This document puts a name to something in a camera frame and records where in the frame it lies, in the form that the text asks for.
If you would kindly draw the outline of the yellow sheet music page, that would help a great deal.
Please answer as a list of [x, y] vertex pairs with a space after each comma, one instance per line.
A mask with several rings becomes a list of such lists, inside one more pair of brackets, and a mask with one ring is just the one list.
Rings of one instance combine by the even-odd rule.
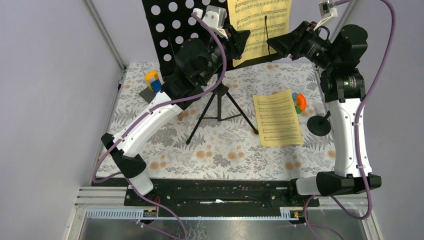
[[234, 67], [276, 53], [268, 50], [266, 40], [289, 32], [291, 5], [290, 0], [227, 1], [230, 24], [237, 31], [250, 31], [241, 59], [232, 62]]
[[254, 95], [253, 105], [261, 146], [304, 144], [291, 90], [266, 96]]

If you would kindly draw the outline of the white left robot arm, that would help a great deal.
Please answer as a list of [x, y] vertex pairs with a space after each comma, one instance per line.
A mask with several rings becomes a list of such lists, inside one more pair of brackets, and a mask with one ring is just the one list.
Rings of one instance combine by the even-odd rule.
[[146, 172], [147, 164], [139, 154], [141, 148], [171, 118], [206, 94], [203, 88], [213, 75], [219, 74], [216, 85], [221, 84], [227, 62], [241, 58], [251, 34], [250, 30], [237, 31], [229, 24], [223, 30], [224, 36], [212, 33], [208, 44], [200, 38], [185, 40], [174, 55], [174, 72], [164, 79], [145, 110], [120, 132], [101, 137], [106, 153], [144, 206], [154, 202], [155, 192]]

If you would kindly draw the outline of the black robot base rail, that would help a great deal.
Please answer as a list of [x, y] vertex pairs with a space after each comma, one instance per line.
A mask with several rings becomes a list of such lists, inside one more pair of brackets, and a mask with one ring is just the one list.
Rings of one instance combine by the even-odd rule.
[[289, 218], [301, 217], [308, 199], [290, 181], [153, 179], [145, 195], [178, 217]]

